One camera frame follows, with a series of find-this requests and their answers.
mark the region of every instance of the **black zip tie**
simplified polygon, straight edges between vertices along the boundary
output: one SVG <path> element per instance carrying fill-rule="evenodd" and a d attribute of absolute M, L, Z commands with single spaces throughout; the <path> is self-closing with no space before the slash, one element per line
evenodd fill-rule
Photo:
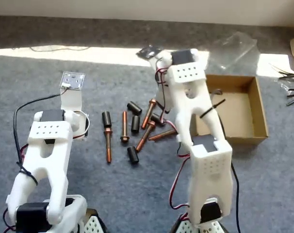
<path fill-rule="evenodd" d="M 31 178 L 33 179 L 33 181 L 35 182 L 35 184 L 38 185 L 38 181 L 36 180 L 35 176 L 32 175 L 31 172 L 29 172 L 28 170 L 26 170 L 20 162 L 17 162 L 16 164 L 17 164 L 17 165 L 20 167 L 20 169 L 21 169 L 21 170 L 19 171 L 20 173 L 23 173 L 23 174 L 25 174 L 25 175 L 31 177 Z"/>
<path fill-rule="evenodd" d="M 209 113 L 212 109 L 217 108 L 220 104 L 222 104 L 223 102 L 225 102 L 226 99 L 223 99 L 222 101 L 218 102 L 217 104 L 214 104 L 212 107 L 210 107 L 208 110 L 206 110 L 205 113 L 203 113 L 200 118 L 203 118 L 207 113 Z"/>

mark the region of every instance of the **brown box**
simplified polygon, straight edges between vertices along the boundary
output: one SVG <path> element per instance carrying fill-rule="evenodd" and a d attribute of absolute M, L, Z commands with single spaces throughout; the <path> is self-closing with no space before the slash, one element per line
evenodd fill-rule
<path fill-rule="evenodd" d="M 213 104 L 222 99 L 216 110 L 224 124 L 229 143 L 259 144 L 268 137 L 268 127 L 256 77 L 207 75 L 210 92 L 221 89 L 223 95 L 214 95 Z M 199 116 L 192 120 L 191 131 L 205 135 L 210 131 Z"/>

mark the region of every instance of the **clear plastic bag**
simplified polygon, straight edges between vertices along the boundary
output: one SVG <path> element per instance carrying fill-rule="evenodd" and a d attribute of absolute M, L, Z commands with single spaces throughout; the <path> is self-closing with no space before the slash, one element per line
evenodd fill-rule
<path fill-rule="evenodd" d="M 235 32 L 227 38 L 216 40 L 210 50 L 210 60 L 222 69 L 235 64 L 254 46 L 257 40 L 245 33 Z"/>

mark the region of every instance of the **long bolt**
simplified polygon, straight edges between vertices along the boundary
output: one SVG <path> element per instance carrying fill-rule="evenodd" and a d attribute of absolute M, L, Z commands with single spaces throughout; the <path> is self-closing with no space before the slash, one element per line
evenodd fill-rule
<path fill-rule="evenodd" d="M 149 108 L 148 108 L 148 110 L 146 112 L 146 115 L 145 115 L 145 118 L 144 118 L 144 121 L 143 121 L 143 124 L 142 124 L 142 129 L 143 130 L 146 128 L 146 125 L 147 125 L 147 123 L 149 121 L 152 110 L 155 107 L 156 103 L 157 103 L 157 101 L 155 99 L 151 99 L 149 101 Z"/>
<path fill-rule="evenodd" d="M 127 143 L 129 141 L 129 136 L 128 136 L 128 117 L 127 117 L 127 112 L 124 111 L 122 113 L 122 135 L 120 137 L 121 142 Z"/>
<path fill-rule="evenodd" d="M 108 163 L 112 162 L 112 149 L 111 149 L 111 143 L 110 143 L 110 138 L 112 133 L 113 131 L 111 128 L 105 128 L 104 134 L 106 137 L 106 161 Z"/>
<path fill-rule="evenodd" d="M 154 135 L 152 137 L 149 137 L 148 140 L 149 141 L 158 141 L 158 140 L 160 140 L 162 138 L 165 138 L 167 136 L 176 135 L 176 134 L 177 134 L 176 130 L 168 130 L 168 131 L 165 131 L 163 133 L 160 133 L 160 134 Z"/>
<path fill-rule="evenodd" d="M 156 123 L 154 121 L 148 122 L 148 127 L 147 127 L 144 135 L 142 136 L 141 140 L 137 144 L 137 147 L 136 147 L 137 152 L 141 151 L 141 149 L 143 148 L 143 146 L 144 146 L 150 132 L 155 128 L 155 126 L 156 126 Z"/>

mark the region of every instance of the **screw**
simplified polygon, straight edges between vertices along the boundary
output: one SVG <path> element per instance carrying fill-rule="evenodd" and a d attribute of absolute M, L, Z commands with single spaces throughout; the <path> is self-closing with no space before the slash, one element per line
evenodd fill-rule
<path fill-rule="evenodd" d="M 106 137 L 106 161 L 108 163 L 111 163 L 112 161 L 112 149 L 111 149 L 111 143 L 110 143 L 110 138 L 112 133 L 113 131 L 111 128 L 105 128 L 104 134 Z"/>
<path fill-rule="evenodd" d="M 147 125 L 147 123 L 149 121 L 152 110 L 155 107 L 156 103 L 157 103 L 157 101 L 155 99 L 151 99 L 149 101 L 149 108 L 148 108 L 148 110 L 146 112 L 146 115 L 145 115 L 145 118 L 144 118 L 144 121 L 143 121 L 143 124 L 142 124 L 142 129 L 143 130 L 146 128 L 146 125 Z"/>
<path fill-rule="evenodd" d="M 129 136 L 128 136 L 128 117 L 127 117 L 127 112 L 124 111 L 122 113 L 122 135 L 120 137 L 121 142 L 127 143 L 129 141 Z"/>
<path fill-rule="evenodd" d="M 158 141 L 164 137 L 167 137 L 170 135 L 176 135 L 176 134 L 177 134 L 176 130 L 168 130 L 168 131 L 162 132 L 160 134 L 154 135 L 152 137 L 149 137 L 148 140 L 149 141 Z"/>
<path fill-rule="evenodd" d="M 136 147 L 137 152 L 141 151 L 141 149 L 143 148 L 143 146 L 144 146 L 150 132 L 155 128 L 155 126 L 156 126 L 156 123 L 154 121 L 148 122 L 148 127 L 147 127 L 144 135 L 142 136 L 141 140 L 137 144 L 137 147 Z"/>

